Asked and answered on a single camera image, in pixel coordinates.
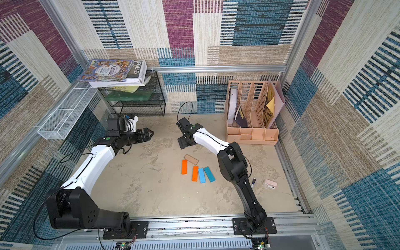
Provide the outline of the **orange block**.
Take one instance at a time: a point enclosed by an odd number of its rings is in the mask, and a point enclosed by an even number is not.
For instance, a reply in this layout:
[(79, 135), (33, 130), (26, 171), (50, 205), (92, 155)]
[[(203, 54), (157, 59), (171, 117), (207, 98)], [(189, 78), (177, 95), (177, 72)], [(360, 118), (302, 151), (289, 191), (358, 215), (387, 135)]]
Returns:
[(187, 174), (187, 160), (183, 159), (182, 160), (182, 165), (181, 165), (181, 174), (186, 175)]
[(197, 182), (198, 181), (198, 175), (199, 175), (199, 167), (194, 166), (193, 171), (192, 171), (192, 181)]

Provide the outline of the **natural wood block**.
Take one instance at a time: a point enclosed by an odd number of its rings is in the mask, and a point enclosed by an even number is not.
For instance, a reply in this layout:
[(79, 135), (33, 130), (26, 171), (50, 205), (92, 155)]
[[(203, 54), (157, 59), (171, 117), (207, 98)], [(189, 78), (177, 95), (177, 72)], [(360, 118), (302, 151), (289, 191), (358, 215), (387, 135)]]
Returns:
[(190, 155), (188, 155), (188, 154), (186, 154), (186, 155), (184, 156), (184, 159), (187, 160), (188, 162), (190, 162), (191, 164), (193, 164), (194, 166), (197, 166), (198, 163), (199, 163), (199, 160), (198, 160), (198, 159), (196, 159), (196, 158), (194, 158), (194, 157), (192, 157), (192, 156), (190, 156)]

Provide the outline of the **light blue block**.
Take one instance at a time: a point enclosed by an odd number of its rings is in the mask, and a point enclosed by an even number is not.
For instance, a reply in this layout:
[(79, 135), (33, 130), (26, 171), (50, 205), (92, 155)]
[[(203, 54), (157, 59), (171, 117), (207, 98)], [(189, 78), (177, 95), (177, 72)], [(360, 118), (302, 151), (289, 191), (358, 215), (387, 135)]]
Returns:
[(206, 183), (205, 172), (203, 168), (198, 169), (200, 183)]

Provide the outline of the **teal block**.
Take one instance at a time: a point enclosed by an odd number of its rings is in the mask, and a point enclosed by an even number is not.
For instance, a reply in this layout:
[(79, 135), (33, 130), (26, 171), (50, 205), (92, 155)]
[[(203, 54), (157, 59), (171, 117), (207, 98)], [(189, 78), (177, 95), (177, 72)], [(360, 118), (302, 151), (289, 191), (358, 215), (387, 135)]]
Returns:
[(204, 172), (209, 180), (209, 182), (214, 182), (215, 181), (215, 177), (211, 171), (211, 169), (209, 167), (204, 168)]

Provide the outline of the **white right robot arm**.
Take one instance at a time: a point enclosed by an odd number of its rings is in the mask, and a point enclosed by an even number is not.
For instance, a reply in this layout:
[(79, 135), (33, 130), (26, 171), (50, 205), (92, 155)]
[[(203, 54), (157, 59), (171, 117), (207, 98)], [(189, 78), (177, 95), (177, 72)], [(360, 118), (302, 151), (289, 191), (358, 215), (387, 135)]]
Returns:
[(274, 219), (268, 217), (258, 202), (249, 181), (247, 158), (236, 142), (228, 143), (209, 133), (200, 124), (191, 124), (185, 117), (177, 121), (182, 132), (178, 138), (180, 148), (199, 144), (217, 156), (222, 176), (231, 182), (242, 202), (245, 226), (237, 226), (242, 234), (276, 234)]

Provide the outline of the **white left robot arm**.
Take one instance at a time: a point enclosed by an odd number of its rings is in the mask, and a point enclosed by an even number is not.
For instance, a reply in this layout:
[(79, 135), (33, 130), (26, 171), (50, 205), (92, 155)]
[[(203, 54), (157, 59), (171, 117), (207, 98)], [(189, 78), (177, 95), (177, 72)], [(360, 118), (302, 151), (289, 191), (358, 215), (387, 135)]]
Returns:
[(92, 189), (108, 163), (125, 146), (150, 141), (148, 128), (134, 132), (111, 132), (96, 140), (78, 170), (57, 190), (49, 191), (45, 204), (54, 229), (105, 229), (107, 239), (126, 239), (133, 234), (127, 212), (100, 209), (91, 198)]

